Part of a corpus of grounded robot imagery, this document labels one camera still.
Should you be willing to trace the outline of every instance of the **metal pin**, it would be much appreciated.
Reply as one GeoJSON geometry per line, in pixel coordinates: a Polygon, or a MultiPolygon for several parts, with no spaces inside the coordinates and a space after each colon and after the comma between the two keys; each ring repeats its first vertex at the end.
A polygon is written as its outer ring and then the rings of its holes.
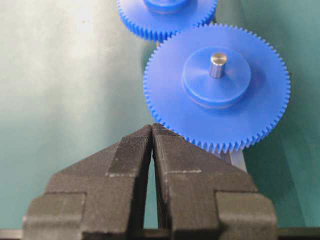
{"type": "Polygon", "coordinates": [[[214,53],[211,56],[210,75],[214,79],[220,79],[225,73],[225,65],[227,62],[227,55],[221,52],[214,53]]]}

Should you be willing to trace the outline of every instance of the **black plastic part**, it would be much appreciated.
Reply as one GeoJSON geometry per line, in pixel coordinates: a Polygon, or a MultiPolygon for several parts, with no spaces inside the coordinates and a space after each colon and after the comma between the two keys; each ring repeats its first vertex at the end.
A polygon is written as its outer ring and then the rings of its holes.
{"type": "Polygon", "coordinates": [[[151,150],[147,125],[54,174],[27,211],[23,239],[124,239],[142,230],[151,150]]]}
{"type": "Polygon", "coordinates": [[[299,240],[319,228],[276,228],[271,201],[244,171],[162,125],[147,125],[54,174],[22,231],[0,240],[299,240]],[[159,229],[143,229],[153,149],[159,229]]]}

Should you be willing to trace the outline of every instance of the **gear teeth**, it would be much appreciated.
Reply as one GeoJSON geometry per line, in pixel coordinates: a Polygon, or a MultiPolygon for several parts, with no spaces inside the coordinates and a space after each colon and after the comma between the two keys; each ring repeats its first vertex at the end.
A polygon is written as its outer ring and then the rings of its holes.
{"type": "MultiPolygon", "coordinates": [[[[279,110],[278,114],[274,117],[274,119],[272,119],[271,122],[269,124],[267,124],[267,126],[264,127],[260,132],[258,132],[257,134],[254,134],[252,136],[248,136],[246,139],[242,139],[242,140],[235,141],[235,142],[228,142],[228,143],[226,143],[226,142],[204,142],[204,143],[202,143],[200,140],[190,138],[189,136],[182,135],[187,142],[192,143],[192,144],[194,144],[194,145],[196,145],[196,146],[198,146],[198,147],[200,147],[200,148],[202,148],[212,154],[221,154],[221,152],[227,153],[227,152],[232,152],[232,151],[243,150],[244,148],[248,148],[248,147],[258,143],[259,141],[264,139],[270,132],[272,132],[272,130],[276,127],[278,122],[281,120],[283,114],[285,113],[285,111],[288,107],[288,103],[290,100],[290,94],[291,94],[291,81],[290,81],[290,74],[288,72],[288,68],[287,68],[284,60],[280,57],[280,54],[274,49],[274,47],[272,45],[270,45],[265,39],[263,39],[262,37],[258,36],[255,33],[248,32],[248,30],[243,29],[242,27],[228,26],[228,25],[221,24],[221,23],[220,24],[214,23],[214,24],[210,24],[210,25],[205,25],[205,26],[202,26],[202,28],[233,28],[233,29],[237,29],[239,31],[242,31],[244,33],[248,33],[248,34],[252,35],[253,37],[255,37],[256,39],[263,42],[264,44],[266,44],[272,50],[274,55],[278,58],[279,62],[283,66],[283,71],[285,74],[285,80],[286,80],[287,87],[286,87],[286,93],[285,93],[285,97],[283,99],[282,107],[279,110]]],[[[146,99],[146,104],[148,106],[148,110],[153,117],[155,116],[156,111],[153,109],[153,105],[151,103],[149,92],[148,92],[148,90],[149,90],[148,83],[147,83],[148,72],[150,69],[150,64],[151,64],[153,58],[155,57],[155,54],[163,47],[165,42],[170,41],[170,38],[168,36],[169,36],[169,33],[167,33],[167,32],[163,35],[163,43],[154,50],[151,57],[149,58],[149,61],[146,64],[146,68],[144,71],[144,80],[143,80],[143,87],[145,90],[144,96],[146,99]]],[[[166,122],[164,120],[162,120],[161,118],[159,118],[159,123],[162,124],[167,129],[177,133],[173,128],[170,128],[170,126],[168,124],[166,125],[166,122]]]]}
{"type": "MultiPolygon", "coordinates": [[[[171,38],[172,36],[180,33],[181,30],[151,30],[144,28],[143,26],[139,26],[137,23],[134,23],[133,20],[129,19],[126,15],[125,11],[123,10],[121,0],[116,0],[116,5],[118,9],[118,14],[123,22],[123,24],[129,29],[130,32],[134,33],[136,36],[149,40],[152,42],[159,42],[163,43],[164,40],[171,38]]],[[[195,19],[194,23],[192,24],[193,27],[200,27],[210,24],[212,19],[216,14],[216,8],[218,5],[218,0],[215,0],[212,4],[212,7],[208,10],[208,12],[200,19],[195,19]]]]}

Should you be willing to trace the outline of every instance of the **spur gear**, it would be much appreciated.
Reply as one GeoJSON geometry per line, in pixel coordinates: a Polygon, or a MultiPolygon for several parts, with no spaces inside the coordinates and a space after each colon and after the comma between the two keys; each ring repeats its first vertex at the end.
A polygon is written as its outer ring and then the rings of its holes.
{"type": "Polygon", "coordinates": [[[160,45],[143,87],[157,123],[212,153],[242,150],[267,136],[283,116],[291,88],[272,46],[221,24],[190,29],[160,45]],[[217,69],[224,74],[214,77],[211,61],[221,59],[225,66],[217,69]]]}
{"type": "Polygon", "coordinates": [[[162,43],[188,28],[209,24],[218,0],[117,0],[124,25],[135,35],[162,43]]]}

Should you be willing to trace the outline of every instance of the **green backdrop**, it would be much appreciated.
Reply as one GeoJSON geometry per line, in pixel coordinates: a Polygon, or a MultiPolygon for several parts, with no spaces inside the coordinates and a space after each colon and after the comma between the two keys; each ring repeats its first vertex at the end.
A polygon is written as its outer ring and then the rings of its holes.
{"type": "MultiPolygon", "coordinates": [[[[292,73],[287,112],[244,151],[278,224],[320,225],[318,0],[220,0],[217,21],[270,42],[292,73]]],[[[155,45],[111,0],[0,1],[0,228],[21,228],[50,175],[151,124],[143,71],[155,45]]],[[[145,226],[157,227],[151,164],[145,226]]]]}

